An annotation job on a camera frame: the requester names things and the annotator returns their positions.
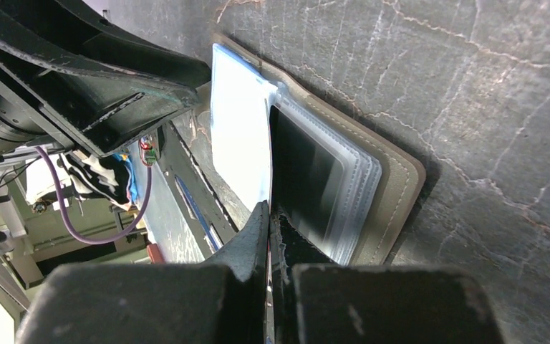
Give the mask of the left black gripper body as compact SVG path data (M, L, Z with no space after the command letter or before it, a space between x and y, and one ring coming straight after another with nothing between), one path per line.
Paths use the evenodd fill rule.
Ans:
M0 157L22 146L54 145L56 152L74 148L45 116L43 104L0 68Z

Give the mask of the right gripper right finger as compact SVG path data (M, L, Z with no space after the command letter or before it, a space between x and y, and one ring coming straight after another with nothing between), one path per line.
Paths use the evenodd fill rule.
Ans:
M502 343L480 284L457 267L344 266L283 209L269 226L277 343Z

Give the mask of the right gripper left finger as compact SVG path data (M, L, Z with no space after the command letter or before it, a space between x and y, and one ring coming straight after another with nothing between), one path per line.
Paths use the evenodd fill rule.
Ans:
M269 205L193 264L64 264L47 278L17 343L263 343Z

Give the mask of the grey card holder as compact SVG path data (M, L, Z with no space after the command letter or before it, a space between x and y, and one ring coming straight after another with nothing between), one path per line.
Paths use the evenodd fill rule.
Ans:
M339 264L385 262L423 164L223 34L213 36L213 167L241 203L280 204Z

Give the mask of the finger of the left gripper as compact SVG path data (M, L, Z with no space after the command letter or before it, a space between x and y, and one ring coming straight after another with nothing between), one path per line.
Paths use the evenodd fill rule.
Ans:
M0 1L0 68L74 148L104 157L199 103L203 61L109 22L82 1Z

